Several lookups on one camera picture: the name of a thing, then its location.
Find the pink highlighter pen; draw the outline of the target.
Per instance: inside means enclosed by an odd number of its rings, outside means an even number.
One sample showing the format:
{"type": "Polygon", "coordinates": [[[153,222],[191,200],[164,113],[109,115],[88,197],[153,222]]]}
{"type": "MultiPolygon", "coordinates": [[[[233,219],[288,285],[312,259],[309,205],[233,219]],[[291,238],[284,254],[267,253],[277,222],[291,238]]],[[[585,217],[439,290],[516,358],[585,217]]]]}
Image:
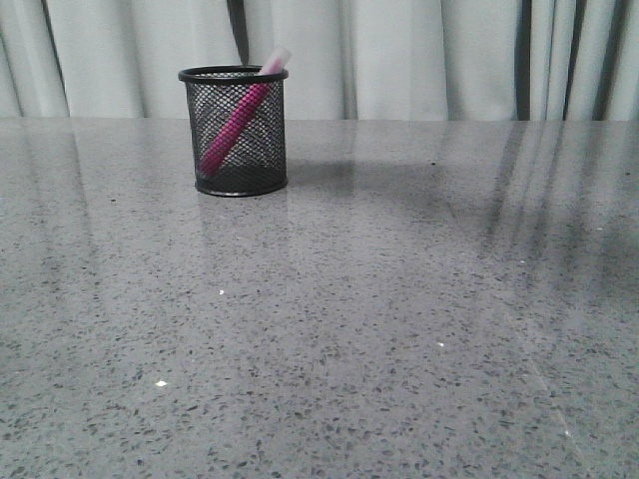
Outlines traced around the pink highlighter pen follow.
{"type": "MultiPolygon", "coordinates": [[[[284,47],[277,47],[260,69],[259,76],[280,74],[292,53],[284,47]]],[[[270,91],[270,84],[252,83],[243,93],[238,104],[233,109],[220,131],[211,141],[198,164],[198,172],[204,176],[212,176],[222,165],[231,149],[234,147],[243,130],[254,117],[270,91]]]]}

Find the black mesh pen cup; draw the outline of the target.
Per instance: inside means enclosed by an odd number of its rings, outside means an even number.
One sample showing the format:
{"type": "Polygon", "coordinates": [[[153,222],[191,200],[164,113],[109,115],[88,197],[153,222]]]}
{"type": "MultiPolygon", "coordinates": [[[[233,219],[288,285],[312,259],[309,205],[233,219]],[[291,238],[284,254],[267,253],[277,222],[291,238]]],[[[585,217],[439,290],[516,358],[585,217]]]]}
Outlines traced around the black mesh pen cup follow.
{"type": "Polygon", "coordinates": [[[186,88],[195,187],[222,197],[250,197],[283,188],[288,182],[284,86],[289,72],[259,76],[259,66],[210,66],[181,71],[186,88]],[[240,138],[212,176],[198,172],[205,150],[252,83],[271,88],[240,138]]]}

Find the grey pleated curtain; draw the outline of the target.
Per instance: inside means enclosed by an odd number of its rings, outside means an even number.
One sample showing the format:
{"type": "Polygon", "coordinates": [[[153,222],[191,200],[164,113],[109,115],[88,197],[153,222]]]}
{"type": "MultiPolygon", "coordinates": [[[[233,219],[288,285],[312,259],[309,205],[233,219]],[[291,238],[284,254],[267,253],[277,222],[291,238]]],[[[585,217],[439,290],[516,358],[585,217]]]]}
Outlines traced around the grey pleated curtain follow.
{"type": "Polygon", "coordinates": [[[180,70],[277,46],[290,119],[638,116],[634,1],[5,1],[1,114],[182,118],[180,70]]]}

